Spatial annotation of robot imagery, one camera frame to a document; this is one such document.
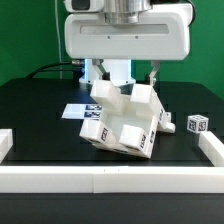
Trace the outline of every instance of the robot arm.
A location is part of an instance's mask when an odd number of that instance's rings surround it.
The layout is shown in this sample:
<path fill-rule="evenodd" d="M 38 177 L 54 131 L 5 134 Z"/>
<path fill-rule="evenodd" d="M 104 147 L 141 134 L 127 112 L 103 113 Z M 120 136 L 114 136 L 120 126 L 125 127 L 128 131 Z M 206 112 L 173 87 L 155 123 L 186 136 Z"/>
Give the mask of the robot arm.
<path fill-rule="evenodd" d="M 66 50 L 71 58 L 183 60 L 188 55 L 190 4 L 152 7 L 146 0 L 96 0 L 90 5 L 94 2 L 95 7 L 75 11 L 66 20 Z M 116 8 L 118 2 L 129 4 Z"/>

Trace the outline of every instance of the white cube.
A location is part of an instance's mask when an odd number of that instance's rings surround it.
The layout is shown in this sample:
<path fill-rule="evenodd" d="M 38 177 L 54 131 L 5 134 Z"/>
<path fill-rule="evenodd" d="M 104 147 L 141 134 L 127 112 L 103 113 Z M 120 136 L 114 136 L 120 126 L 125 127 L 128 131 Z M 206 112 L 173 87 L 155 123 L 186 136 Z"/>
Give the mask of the white cube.
<path fill-rule="evenodd" d="M 201 115 L 188 116 L 187 130 L 196 134 L 202 131 L 207 131 L 208 120 L 209 119 L 207 117 L 203 117 Z"/>

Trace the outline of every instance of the green wall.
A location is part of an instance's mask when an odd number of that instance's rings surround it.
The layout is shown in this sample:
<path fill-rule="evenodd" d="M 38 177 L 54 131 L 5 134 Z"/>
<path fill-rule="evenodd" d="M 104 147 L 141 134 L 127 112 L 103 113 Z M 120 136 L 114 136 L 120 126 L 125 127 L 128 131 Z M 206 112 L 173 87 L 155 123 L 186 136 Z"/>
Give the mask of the green wall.
<path fill-rule="evenodd" d="M 201 83 L 224 99 L 224 1 L 193 0 L 197 19 L 191 27 L 191 52 L 181 62 L 163 62 L 159 79 Z M 143 80 L 150 63 L 135 64 L 136 76 Z"/>
<path fill-rule="evenodd" d="M 191 53 L 181 62 L 163 62 L 159 78 L 201 83 L 224 99 L 224 1 L 194 0 L 194 3 L 197 19 L 191 27 Z M 62 37 L 66 16 L 63 1 L 59 0 Z M 59 61 L 54 0 L 2 0 L 0 21 L 0 85 Z M 63 51 L 63 60 L 67 59 Z M 143 80 L 151 70 L 147 61 L 138 61 L 134 67 L 138 80 Z M 48 76 L 58 78 L 59 74 Z"/>
<path fill-rule="evenodd" d="M 59 6 L 63 31 L 62 1 Z M 0 85 L 59 61 L 55 27 L 54 0 L 0 1 Z"/>

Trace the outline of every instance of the stacked white blocks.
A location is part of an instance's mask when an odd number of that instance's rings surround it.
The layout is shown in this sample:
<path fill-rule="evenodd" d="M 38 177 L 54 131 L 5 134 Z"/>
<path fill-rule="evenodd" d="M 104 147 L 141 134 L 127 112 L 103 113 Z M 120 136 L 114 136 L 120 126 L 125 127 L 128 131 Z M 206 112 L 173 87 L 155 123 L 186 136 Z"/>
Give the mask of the stacked white blocks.
<path fill-rule="evenodd" d="M 175 131 L 152 86 L 135 84 L 128 96 L 112 82 L 96 80 L 91 97 L 102 106 L 101 116 L 84 120 L 80 136 L 97 148 L 150 158 L 158 123 Z"/>

